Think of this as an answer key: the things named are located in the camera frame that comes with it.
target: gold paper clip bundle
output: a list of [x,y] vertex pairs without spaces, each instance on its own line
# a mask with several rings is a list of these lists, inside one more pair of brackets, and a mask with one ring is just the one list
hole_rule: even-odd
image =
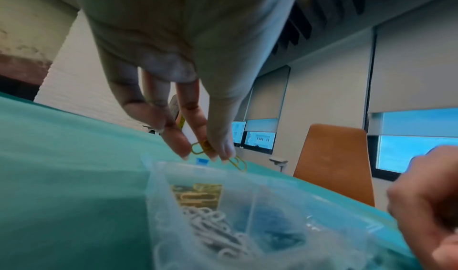
[[[195,145],[200,145],[200,147],[202,148],[202,151],[196,152],[194,150]],[[191,152],[194,153],[195,155],[201,155],[210,150],[213,150],[213,148],[211,147],[208,140],[205,140],[201,143],[196,142],[191,145]],[[239,171],[247,171],[248,165],[240,156],[235,156],[234,158],[230,158],[229,162],[232,163]]]

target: person's hand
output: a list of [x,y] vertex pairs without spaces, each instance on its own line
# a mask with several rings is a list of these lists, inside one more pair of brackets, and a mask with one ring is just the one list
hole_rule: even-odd
[[458,147],[413,158],[388,197],[389,211],[423,267],[458,269]]
[[[208,140],[216,151],[209,157],[223,160],[235,155],[231,122],[293,2],[79,0],[110,88],[126,113],[159,131],[186,159],[191,144],[167,105],[170,82],[176,82],[182,115],[198,140]],[[198,104],[199,79],[210,96],[208,123]]]

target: table surface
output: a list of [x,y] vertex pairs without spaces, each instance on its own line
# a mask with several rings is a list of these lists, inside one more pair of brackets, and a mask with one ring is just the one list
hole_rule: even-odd
[[[0,130],[0,269],[151,270],[140,156],[181,162],[159,136],[6,95]],[[382,223],[379,243],[411,255],[387,213],[248,164],[250,175],[296,180],[298,189]]]

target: desk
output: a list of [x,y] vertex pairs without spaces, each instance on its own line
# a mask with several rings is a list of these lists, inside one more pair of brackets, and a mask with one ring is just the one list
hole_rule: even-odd
[[[0,269],[151,270],[140,156],[181,161],[161,137],[5,96],[0,130]],[[388,214],[306,182],[297,188],[383,223],[377,239],[410,255]]]

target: black ceiling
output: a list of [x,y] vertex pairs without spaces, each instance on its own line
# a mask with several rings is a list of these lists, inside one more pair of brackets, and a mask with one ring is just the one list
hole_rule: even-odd
[[287,49],[299,42],[300,35],[306,40],[334,27],[344,19],[364,14],[367,7],[385,0],[296,0],[281,35],[272,49]]

